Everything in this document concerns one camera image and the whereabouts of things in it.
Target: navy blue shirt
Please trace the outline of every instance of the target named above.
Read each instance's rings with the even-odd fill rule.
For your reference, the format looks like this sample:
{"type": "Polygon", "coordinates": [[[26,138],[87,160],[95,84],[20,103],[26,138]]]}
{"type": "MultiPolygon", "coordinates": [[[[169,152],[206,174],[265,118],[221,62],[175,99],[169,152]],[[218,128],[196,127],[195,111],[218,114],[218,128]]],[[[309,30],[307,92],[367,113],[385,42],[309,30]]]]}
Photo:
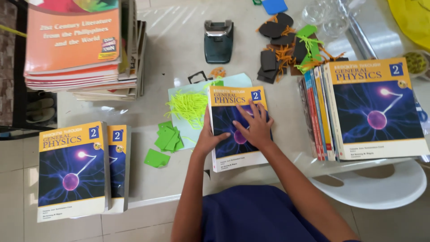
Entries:
{"type": "Polygon", "coordinates": [[[235,186],[203,197],[204,242],[328,242],[274,186],[235,186]]]}

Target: child's hand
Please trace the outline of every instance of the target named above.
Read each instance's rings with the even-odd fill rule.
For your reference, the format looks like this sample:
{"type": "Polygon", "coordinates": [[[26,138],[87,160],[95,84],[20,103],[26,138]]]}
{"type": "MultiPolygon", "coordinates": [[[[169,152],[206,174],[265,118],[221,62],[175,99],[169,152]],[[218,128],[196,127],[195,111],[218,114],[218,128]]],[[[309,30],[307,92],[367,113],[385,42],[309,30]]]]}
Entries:
{"type": "Polygon", "coordinates": [[[206,107],[205,119],[204,119],[203,129],[200,133],[199,140],[197,141],[196,148],[193,153],[199,152],[204,156],[207,156],[215,146],[230,137],[230,133],[222,133],[220,135],[214,136],[211,130],[211,120],[209,117],[209,107],[206,107]]]}
{"type": "Polygon", "coordinates": [[[266,122],[266,110],[263,104],[258,102],[258,108],[255,106],[254,102],[250,99],[249,105],[251,106],[254,118],[249,115],[240,105],[236,105],[240,114],[249,123],[249,129],[244,128],[239,122],[233,121],[234,126],[238,129],[243,137],[249,141],[253,146],[257,147],[259,150],[265,145],[272,143],[270,139],[270,127],[273,125],[273,119],[270,117],[269,121],[266,122]]]}

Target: table surface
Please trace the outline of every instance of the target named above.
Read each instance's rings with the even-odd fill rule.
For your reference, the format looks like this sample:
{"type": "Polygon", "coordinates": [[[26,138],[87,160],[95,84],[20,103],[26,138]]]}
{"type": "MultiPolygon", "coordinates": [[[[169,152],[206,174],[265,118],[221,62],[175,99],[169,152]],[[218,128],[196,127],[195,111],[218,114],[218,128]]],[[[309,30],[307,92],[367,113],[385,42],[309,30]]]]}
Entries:
{"type": "MultiPolygon", "coordinates": [[[[310,0],[286,0],[293,17],[294,28],[305,24],[301,11],[310,0]]],[[[234,22],[233,55],[223,65],[227,75],[245,72],[253,86],[263,86],[270,115],[274,118],[273,139],[292,162],[307,176],[315,177],[353,171],[408,160],[407,158],[379,159],[356,162],[321,162],[312,158],[310,141],[297,87],[297,77],[286,75],[273,85],[256,80],[260,68],[260,51],[269,39],[256,33],[270,16],[264,8],[250,0],[200,0],[178,3],[157,9],[138,9],[138,19],[147,22],[148,41],[145,54],[144,96],[136,102],[77,101],[71,93],[58,94],[58,127],[92,121],[106,121],[109,125],[127,124],[132,127],[129,207],[138,207],[179,199],[192,149],[171,154],[163,168],[143,164],[149,148],[157,139],[157,124],[167,121],[169,111],[167,89],[189,84],[188,76],[218,65],[205,62],[203,52],[203,23],[205,20],[234,22]]],[[[390,58],[416,47],[401,33],[385,0],[369,0],[357,21],[362,26],[378,58],[390,58]]],[[[318,32],[325,48],[333,56],[346,51],[350,60],[362,59],[349,32],[336,40],[318,32]]],[[[413,80],[414,90],[425,110],[430,110],[430,84],[413,80]]],[[[211,156],[205,161],[203,194],[218,192],[239,184],[270,184],[279,182],[268,164],[238,168],[220,173],[212,172],[211,156]]]]}

